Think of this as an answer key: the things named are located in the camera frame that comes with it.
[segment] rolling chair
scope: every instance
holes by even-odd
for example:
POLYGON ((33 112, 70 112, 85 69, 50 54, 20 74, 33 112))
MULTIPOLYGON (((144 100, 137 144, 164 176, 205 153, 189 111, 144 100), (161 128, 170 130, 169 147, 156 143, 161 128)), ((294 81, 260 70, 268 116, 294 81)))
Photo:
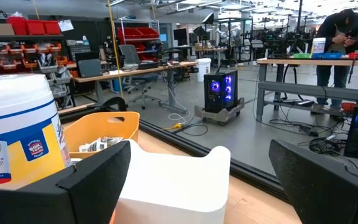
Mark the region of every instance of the rolling chair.
MULTIPOLYGON (((124 66, 125 64, 140 64, 141 61, 139 59, 139 56, 136 52, 136 48, 134 45, 120 45, 119 46, 121 53, 123 56, 125 56, 124 59, 124 66)), ((128 80, 124 80, 124 84, 127 85, 125 89, 128 91, 128 93, 131 93, 131 90, 134 88, 142 89, 142 94, 140 96, 135 97, 132 101, 135 102, 137 100, 142 100, 142 110, 146 109, 146 99, 150 100, 157 100, 160 101, 161 99, 158 99, 156 97, 152 97, 149 95, 146 95, 147 89, 150 89, 151 87, 148 86, 149 83, 156 82, 158 79, 158 75, 156 73, 146 74, 146 75, 139 75, 139 76, 130 76, 128 80)))

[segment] jeans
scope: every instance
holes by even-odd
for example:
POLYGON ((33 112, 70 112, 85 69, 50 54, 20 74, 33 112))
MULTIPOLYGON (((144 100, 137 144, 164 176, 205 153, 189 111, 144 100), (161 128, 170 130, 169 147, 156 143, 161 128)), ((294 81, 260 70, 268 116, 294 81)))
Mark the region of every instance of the jeans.
MULTIPOLYGON (((329 76, 331 75, 332 65, 318 65, 316 69, 317 73, 317 85, 328 86, 329 76)), ((349 66, 334 66, 334 87, 345 88, 347 81, 347 74, 349 73, 349 66)), ((327 98, 317 98, 317 103, 324 105, 327 98)), ((342 100, 331 99, 331 107, 334 109, 341 109, 342 100)))

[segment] person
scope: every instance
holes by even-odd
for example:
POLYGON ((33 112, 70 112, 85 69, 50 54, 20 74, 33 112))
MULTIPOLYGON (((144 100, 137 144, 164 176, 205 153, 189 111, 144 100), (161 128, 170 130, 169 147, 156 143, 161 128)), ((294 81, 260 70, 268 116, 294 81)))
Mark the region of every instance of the person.
MULTIPOLYGON (((326 45, 324 53, 342 53, 349 54, 358 50, 358 13, 352 9, 346 9, 339 13, 328 16, 320 26, 316 37, 325 37, 326 45)), ((317 85, 328 86, 331 76, 332 65, 318 65, 316 68, 317 85)), ((334 66, 334 86, 345 88, 349 66, 334 66)), ((342 100, 331 99, 331 105, 328 105, 327 98, 317 98, 317 105, 313 108, 318 110, 341 110, 342 100)))

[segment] gray floor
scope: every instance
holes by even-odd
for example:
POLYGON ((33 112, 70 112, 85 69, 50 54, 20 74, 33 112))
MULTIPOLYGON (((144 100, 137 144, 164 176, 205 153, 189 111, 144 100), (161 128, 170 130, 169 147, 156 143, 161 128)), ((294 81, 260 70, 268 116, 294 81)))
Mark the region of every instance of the gray floor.
MULTIPOLYGON (((254 119, 255 106, 254 98, 256 91, 256 79, 258 75, 258 67, 244 67, 239 70, 239 82, 238 82, 238 95, 239 97, 244 97, 247 102, 246 107, 241 111, 241 115, 232 119, 224 127, 221 127, 217 123, 208 122, 205 123, 208 127, 208 132, 203 136, 190 136, 187 134, 180 133, 179 135, 187 138, 191 141, 197 142, 208 148, 213 148, 215 146, 225 146, 227 147, 232 154, 232 158, 238 161, 241 161, 245 164, 258 168, 262 171, 268 172, 274 175, 273 168, 271 166, 268 153, 269 145, 272 139, 281 139, 288 141, 293 144, 298 144, 300 142, 310 141, 312 138, 309 136, 302 135, 299 132, 298 128, 288 128, 285 126, 274 125, 279 128, 283 128, 289 131, 293 131, 299 134, 283 131, 281 129, 276 129, 271 126, 267 126, 271 119, 282 118, 284 119, 283 113, 288 113, 288 109, 283 108, 283 111, 275 112, 273 111, 273 106, 266 106, 264 110, 264 123, 261 124, 256 122, 254 119)), ((315 85, 316 83, 316 74, 314 66, 302 66, 297 68, 298 74, 298 83, 315 85)), ((267 80, 275 81, 277 69, 272 67, 268 69, 267 80)), ((292 70, 288 71, 287 80, 288 83, 293 83, 293 72, 292 70)), ((333 84, 333 75, 331 75, 331 80, 329 86, 333 84)), ((166 84, 162 79, 159 79, 157 83, 153 83, 152 89, 148 90, 147 94, 166 100, 168 98, 168 90, 166 84)), ((348 88, 358 89, 358 67, 354 69, 352 76, 352 82, 348 84, 348 88)), ((177 88, 177 101, 188 108, 190 114, 183 114, 186 117, 186 121, 189 122, 193 117, 194 106, 204 105, 204 90, 203 83, 197 82, 196 74, 191 75, 190 81, 181 82, 177 88)), ((125 93, 124 97, 127 103, 129 104, 129 110, 137 111, 140 113, 140 118, 148 121, 154 125, 157 125, 161 128, 172 127, 175 123, 183 122, 179 119, 178 116, 171 115, 172 119, 179 119, 176 121, 170 120, 168 116, 174 111, 167 110, 165 108, 159 107, 156 101, 148 101, 146 104, 146 110, 142 110, 140 107, 141 102, 131 101, 131 98, 140 94, 140 91, 135 91, 132 94, 125 93)), ((118 96, 115 93, 105 92, 105 99, 112 96, 118 96)), ((94 94, 89 94, 88 97, 96 98, 94 94)), ((267 93, 265 98, 272 98, 273 93, 267 93)), ((76 98, 77 105, 91 103, 90 100, 83 98, 81 96, 76 98)), ((308 111, 291 109, 288 113, 288 119, 290 121, 301 121, 309 124, 315 124, 320 126, 333 126, 335 122, 329 118, 328 115, 319 115, 313 116, 310 115, 308 111)), ((201 119, 193 118, 191 121, 192 124, 204 124, 201 119)), ((205 131, 204 127, 194 127, 186 130, 190 134, 201 134, 205 131)), ((329 135, 327 132, 321 133, 320 136, 329 135)), ((347 138, 344 134, 339 134, 338 139, 347 138)), ((335 160, 341 161, 343 163, 348 163, 341 157, 333 158, 335 160)), ((358 159, 351 159, 358 166, 358 159)))

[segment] dark jacket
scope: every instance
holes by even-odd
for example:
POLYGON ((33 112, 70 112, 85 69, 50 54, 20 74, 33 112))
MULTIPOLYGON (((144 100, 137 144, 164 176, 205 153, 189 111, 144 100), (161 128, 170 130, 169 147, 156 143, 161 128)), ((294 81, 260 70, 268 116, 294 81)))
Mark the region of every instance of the dark jacket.
MULTIPOLYGON (((323 22, 323 24, 318 29, 316 37, 325 37, 326 38, 326 46, 325 46, 325 52, 327 49, 333 44, 333 38, 335 37, 336 33, 336 26, 335 23, 337 21, 339 13, 332 14, 326 18, 326 20, 323 22)), ((355 27, 358 27, 358 13, 356 13, 356 19, 354 25, 355 27)), ((346 53, 353 53, 356 50, 358 50, 358 41, 354 45, 350 45, 346 47, 346 53)))

